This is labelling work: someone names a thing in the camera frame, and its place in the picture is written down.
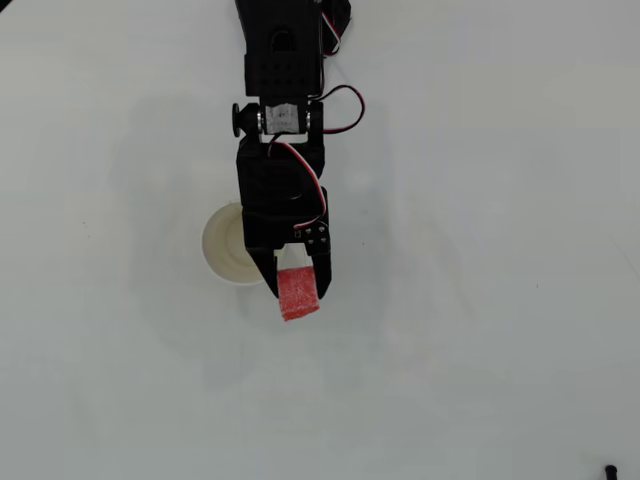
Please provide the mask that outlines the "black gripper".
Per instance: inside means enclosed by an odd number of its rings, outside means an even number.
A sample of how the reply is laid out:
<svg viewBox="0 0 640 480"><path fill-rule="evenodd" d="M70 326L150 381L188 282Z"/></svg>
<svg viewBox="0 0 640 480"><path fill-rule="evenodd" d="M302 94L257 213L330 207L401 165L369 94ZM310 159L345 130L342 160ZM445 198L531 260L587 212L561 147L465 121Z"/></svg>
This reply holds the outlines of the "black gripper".
<svg viewBox="0 0 640 480"><path fill-rule="evenodd" d="M332 281L328 194L320 184L325 168L324 110L306 109L307 138L266 141L257 104L234 105L232 125L241 139L237 154L240 198L248 253L273 295L279 297L275 250L301 243L311 258L318 298Z"/></svg>

